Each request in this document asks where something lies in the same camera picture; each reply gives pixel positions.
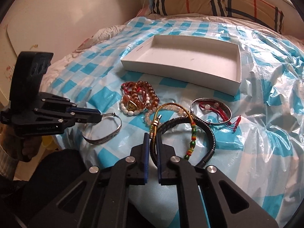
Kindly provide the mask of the person's left hand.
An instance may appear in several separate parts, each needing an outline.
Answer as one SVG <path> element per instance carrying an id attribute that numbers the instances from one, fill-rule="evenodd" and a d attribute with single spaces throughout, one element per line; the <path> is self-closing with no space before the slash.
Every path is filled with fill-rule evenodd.
<path id="1" fill-rule="evenodd" d="M 41 136 L 19 137 L 11 126 L 1 128 L 1 147 L 15 160 L 30 162 L 38 154 L 41 144 Z"/>

